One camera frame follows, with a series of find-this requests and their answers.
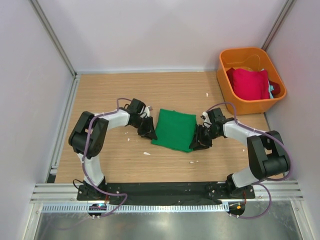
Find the green t shirt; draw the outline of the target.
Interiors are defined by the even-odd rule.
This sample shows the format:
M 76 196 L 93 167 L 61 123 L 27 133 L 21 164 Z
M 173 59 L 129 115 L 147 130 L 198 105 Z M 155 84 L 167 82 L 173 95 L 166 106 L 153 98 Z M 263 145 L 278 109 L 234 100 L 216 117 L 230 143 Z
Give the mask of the green t shirt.
M 161 108 L 151 143 L 171 150 L 189 153 L 197 126 L 196 115 Z

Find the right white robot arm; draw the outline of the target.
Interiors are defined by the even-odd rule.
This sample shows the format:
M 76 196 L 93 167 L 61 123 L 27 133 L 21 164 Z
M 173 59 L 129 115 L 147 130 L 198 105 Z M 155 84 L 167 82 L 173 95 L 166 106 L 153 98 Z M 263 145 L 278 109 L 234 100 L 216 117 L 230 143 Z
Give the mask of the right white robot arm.
M 234 117 L 227 118 L 219 107 L 205 111 L 201 118 L 203 124 L 195 127 L 191 150 L 211 148 L 212 141 L 219 137 L 237 140 L 247 148 L 248 167 L 226 177 L 224 190 L 228 197 L 240 198 L 252 184 L 290 171 L 291 160 L 279 132 L 261 131 Z

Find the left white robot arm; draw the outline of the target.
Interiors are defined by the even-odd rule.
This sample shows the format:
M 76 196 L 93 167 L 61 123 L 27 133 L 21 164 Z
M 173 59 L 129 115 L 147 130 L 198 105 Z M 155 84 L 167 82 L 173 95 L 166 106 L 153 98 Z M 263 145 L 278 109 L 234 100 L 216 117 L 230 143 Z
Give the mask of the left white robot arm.
M 132 126 L 137 134 L 149 140 L 156 140 L 157 135 L 151 116 L 152 107 L 134 98 L 129 103 L 119 105 L 110 112 L 91 113 L 84 111 L 76 122 L 68 139 L 68 144 L 77 154 L 84 178 L 77 187 L 78 200 L 102 200 L 107 194 L 106 177 L 102 172 L 100 152 L 103 149 L 106 134 L 109 130 Z

